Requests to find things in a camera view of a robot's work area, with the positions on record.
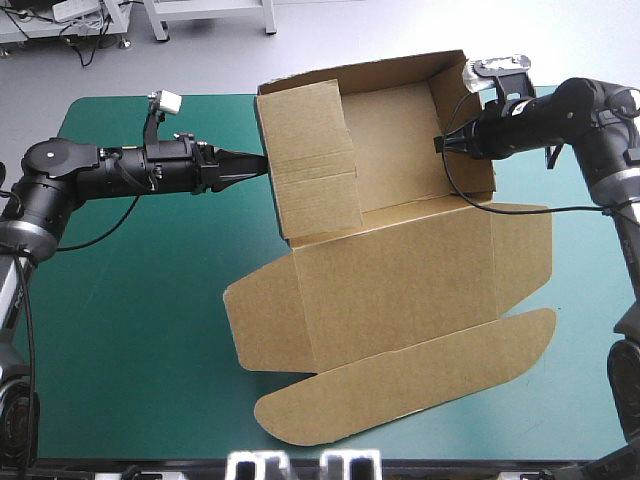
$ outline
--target cardboard box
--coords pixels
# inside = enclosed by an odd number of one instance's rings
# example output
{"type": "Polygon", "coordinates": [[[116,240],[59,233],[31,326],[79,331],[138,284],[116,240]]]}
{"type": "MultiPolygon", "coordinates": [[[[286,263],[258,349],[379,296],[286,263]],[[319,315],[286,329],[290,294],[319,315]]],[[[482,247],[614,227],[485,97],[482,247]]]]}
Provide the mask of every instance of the cardboard box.
{"type": "MultiPolygon", "coordinates": [[[[318,373],[256,404],[284,441],[332,442],[509,381],[553,335],[552,311],[502,317],[551,274],[550,217],[470,207],[434,149],[466,93],[465,61],[440,52],[260,87],[292,251],[231,285],[225,305],[243,367],[318,373]]],[[[457,123],[480,108],[467,102],[457,123]]],[[[450,162],[466,192],[490,201],[491,162],[450,162]]]]}

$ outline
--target black cable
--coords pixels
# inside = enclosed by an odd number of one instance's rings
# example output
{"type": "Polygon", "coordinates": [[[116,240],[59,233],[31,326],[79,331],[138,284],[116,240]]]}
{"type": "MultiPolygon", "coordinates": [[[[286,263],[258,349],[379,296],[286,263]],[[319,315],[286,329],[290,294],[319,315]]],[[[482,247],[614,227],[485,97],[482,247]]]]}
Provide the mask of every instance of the black cable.
{"type": "Polygon", "coordinates": [[[494,208],[494,207],[489,207],[487,205],[482,205],[478,202],[476,202],[474,199],[472,199],[471,197],[469,197],[466,193],[464,193],[460,187],[458,187],[458,185],[456,184],[456,182],[453,179],[453,175],[451,174],[451,170],[449,168],[449,161],[447,159],[447,155],[445,153],[446,151],[446,139],[447,136],[449,135],[449,131],[451,130],[451,126],[453,125],[453,122],[458,114],[458,112],[460,111],[460,108],[462,107],[462,105],[464,104],[464,102],[471,97],[472,95],[474,95],[473,93],[467,93],[464,97],[462,97],[460,100],[458,100],[458,103],[456,104],[455,108],[453,109],[453,113],[451,114],[451,119],[449,120],[449,123],[447,124],[446,128],[444,129],[444,132],[442,133],[442,138],[443,138],[443,146],[442,146],[442,163],[444,165],[444,171],[447,175],[447,178],[449,179],[449,183],[451,184],[451,186],[453,187],[454,191],[460,195],[460,197],[462,197],[467,203],[469,203],[470,205],[479,208],[480,210],[484,210],[485,212],[491,212],[491,213],[497,213],[500,215],[542,215],[542,214],[547,214],[547,213],[561,213],[561,212],[578,212],[578,211],[587,211],[587,212],[604,212],[605,210],[610,210],[607,207],[596,207],[596,206],[587,206],[587,205],[575,205],[575,206],[570,206],[570,207],[557,207],[557,208],[545,208],[545,209],[536,209],[536,210],[501,210],[499,208],[494,208]]]}
{"type": "Polygon", "coordinates": [[[109,235],[111,235],[113,232],[115,232],[120,227],[120,225],[122,225],[124,223],[124,221],[131,214],[131,212],[133,211],[134,207],[138,203],[138,200],[140,200],[140,195],[138,195],[137,197],[135,197],[133,199],[133,202],[131,202],[131,205],[129,205],[129,208],[127,209],[127,211],[124,212],[124,215],[122,215],[122,217],[120,217],[120,220],[118,220],[113,227],[111,227],[109,230],[104,232],[99,237],[96,237],[93,240],[85,242],[85,243],[80,243],[78,245],[72,245],[70,247],[58,247],[56,252],[70,252],[72,250],[80,250],[81,248],[90,247],[91,245],[95,245],[96,243],[100,242],[101,240],[104,240],[109,235]]]}
{"type": "Polygon", "coordinates": [[[100,33],[98,33],[98,35],[96,36],[96,40],[93,43],[93,48],[91,49],[89,60],[87,60],[86,62],[84,60],[84,57],[82,56],[82,53],[80,52],[80,49],[76,45],[69,45],[71,49],[76,52],[76,55],[78,55],[82,68],[86,68],[93,63],[93,57],[96,54],[96,50],[98,50],[98,45],[100,45],[100,42],[102,42],[104,36],[107,33],[107,30],[109,30],[109,26],[111,25],[111,15],[107,15],[107,18],[104,22],[104,26],[100,29],[100,33]]]}
{"type": "Polygon", "coordinates": [[[16,28],[20,31],[20,33],[24,36],[25,40],[34,40],[33,38],[31,38],[29,35],[26,34],[26,32],[24,30],[22,30],[22,27],[20,25],[18,25],[18,22],[16,22],[15,18],[13,18],[11,16],[11,13],[13,12],[9,12],[6,9],[2,9],[2,11],[4,12],[4,14],[9,17],[9,20],[11,20],[11,23],[13,23],[16,28]]]}
{"type": "Polygon", "coordinates": [[[24,12],[24,11],[18,11],[15,8],[5,7],[4,5],[0,5],[0,10],[3,10],[3,11],[8,12],[8,13],[13,13],[14,15],[17,15],[20,18],[22,18],[22,17],[37,18],[38,20],[43,20],[45,22],[57,23],[53,18],[44,17],[44,16],[42,16],[40,14],[37,14],[35,12],[29,13],[29,12],[24,12]]]}
{"type": "Polygon", "coordinates": [[[33,315],[31,313],[31,299],[29,297],[29,284],[24,273],[20,255],[13,253],[13,261],[16,264],[18,280],[22,290],[25,317],[27,318],[27,341],[29,344],[29,411],[27,413],[27,452],[24,460],[24,468],[31,465],[31,449],[33,446],[33,430],[35,419],[35,392],[36,392],[36,347],[33,333],[33,315]]]}
{"type": "Polygon", "coordinates": [[[16,209],[16,211],[18,212],[22,211],[22,200],[14,192],[11,192],[9,190],[0,190],[0,198],[13,198],[15,202],[18,204],[18,208],[16,209]]]}

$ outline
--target table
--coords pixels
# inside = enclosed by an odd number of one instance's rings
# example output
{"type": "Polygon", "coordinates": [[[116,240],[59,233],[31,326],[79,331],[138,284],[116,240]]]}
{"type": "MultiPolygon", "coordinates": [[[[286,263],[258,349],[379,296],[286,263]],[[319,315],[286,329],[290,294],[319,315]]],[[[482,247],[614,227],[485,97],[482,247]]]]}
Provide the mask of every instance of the table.
{"type": "MultiPolygon", "coordinates": [[[[542,89],[541,94],[550,92],[542,89]]],[[[102,146],[140,144],[145,97],[84,98],[60,135],[102,146]]],[[[184,98],[161,138],[190,131],[223,148],[260,152],[253,96],[184,98]]],[[[495,162],[499,201],[588,202],[570,149],[553,172],[542,151],[495,162]]],[[[88,202],[62,243],[93,238],[129,199],[88,202]]],[[[238,365],[222,303],[233,281],[288,247],[266,177],[220,194],[143,197],[97,246],[60,253],[33,280],[40,456],[222,458],[280,449],[317,458],[265,433],[253,418],[263,394],[304,378],[238,365]]],[[[631,305],[610,219],[554,220],[554,274],[514,308],[558,312],[543,358],[518,379],[335,444],[380,448],[385,458],[595,458],[623,445],[606,378],[612,328],[631,305]]]]}

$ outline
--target metal bracket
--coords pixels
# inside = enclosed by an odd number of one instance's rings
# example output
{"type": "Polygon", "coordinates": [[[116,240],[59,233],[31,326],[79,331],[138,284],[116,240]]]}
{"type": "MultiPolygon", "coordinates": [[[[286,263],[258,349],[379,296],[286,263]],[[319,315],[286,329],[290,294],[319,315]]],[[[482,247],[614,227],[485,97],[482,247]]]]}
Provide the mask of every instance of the metal bracket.
{"type": "Polygon", "coordinates": [[[382,480],[378,450],[325,450],[320,456],[320,480],[382,480]]]}
{"type": "Polygon", "coordinates": [[[225,480],[298,480],[283,451],[241,451],[227,457],[225,480]]]}

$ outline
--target desk leg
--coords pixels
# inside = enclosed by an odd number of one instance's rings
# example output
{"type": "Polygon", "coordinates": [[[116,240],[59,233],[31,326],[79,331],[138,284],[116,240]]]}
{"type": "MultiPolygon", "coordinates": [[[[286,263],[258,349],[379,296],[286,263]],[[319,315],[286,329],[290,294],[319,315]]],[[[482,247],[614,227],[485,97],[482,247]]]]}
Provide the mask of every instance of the desk leg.
{"type": "Polygon", "coordinates": [[[169,40],[166,23],[162,21],[160,15],[156,12],[155,0],[144,0],[144,8],[147,10],[147,16],[149,17],[149,22],[151,22],[151,28],[153,28],[156,40],[161,42],[169,40]]]}
{"type": "Polygon", "coordinates": [[[273,11],[273,0],[262,0],[262,8],[264,10],[264,24],[268,35],[277,32],[276,17],[273,11]]]}

